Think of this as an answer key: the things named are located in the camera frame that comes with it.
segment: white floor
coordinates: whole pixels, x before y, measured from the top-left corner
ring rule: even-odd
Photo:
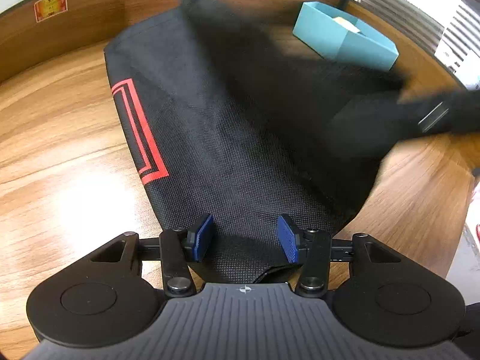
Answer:
[[[480,252],[465,228],[446,279],[463,295],[465,304],[480,302]]]

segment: ribbed gray surface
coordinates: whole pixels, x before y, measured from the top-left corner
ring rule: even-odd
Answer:
[[[209,283],[194,297],[170,300],[150,328],[121,344],[68,349],[43,341],[25,360],[467,359],[451,342],[413,350],[367,342],[325,302],[298,297],[287,284],[242,287]]]

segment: open box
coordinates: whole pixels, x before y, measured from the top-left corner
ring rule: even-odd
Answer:
[[[334,21],[341,17],[355,33]],[[389,70],[398,57],[397,47],[385,35],[359,18],[316,1],[303,3],[293,34],[321,56],[339,62]]]

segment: red rectangular outline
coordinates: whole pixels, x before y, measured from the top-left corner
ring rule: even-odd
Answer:
[[[125,88],[123,87],[124,85],[128,87],[131,99],[133,101],[133,106],[135,108],[135,112],[140,122],[140,128],[142,129],[142,133],[145,136],[145,140],[147,141],[147,145],[148,145],[148,148],[150,149],[150,153],[152,154],[155,165],[157,166],[157,171],[149,173],[148,175],[145,175],[143,177],[142,177],[142,173],[152,169],[152,166],[150,164],[150,161],[148,160],[148,156],[145,152],[145,148],[143,147],[142,140],[140,139],[140,134],[135,125],[134,117],[131,113],[131,108],[128,102],[127,94],[125,92]],[[115,95],[118,92],[120,92],[122,95],[123,103],[125,104],[125,109],[127,110],[128,119],[130,121],[131,129],[133,130],[133,134],[135,135],[135,140],[140,150],[140,154],[142,155],[142,158],[143,158],[143,163],[145,164],[145,166],[138,171],[138,174],[140,175],[140,179],[142,180],[143,185],[145,185],[150,181],[161,179],[163,177],[168,176],[169,173],[158,151],[157,143],[155,142],[155,138],[153,137],[152,131],[150,130],[150,126],[148,125],[147,119],[145,117],[145,113],[143,112],[143,107],[142,107],[142,104],[140,103],[140,99],[138,98],[137,91],[135,90],[133,80],[125,79],[123,81],[117,82],[112,87],[112,95]]]

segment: yellow sticker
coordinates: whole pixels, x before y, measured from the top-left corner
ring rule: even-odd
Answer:
[[[34,7],[37,23],[68,10],[67,0],[39,0]]]

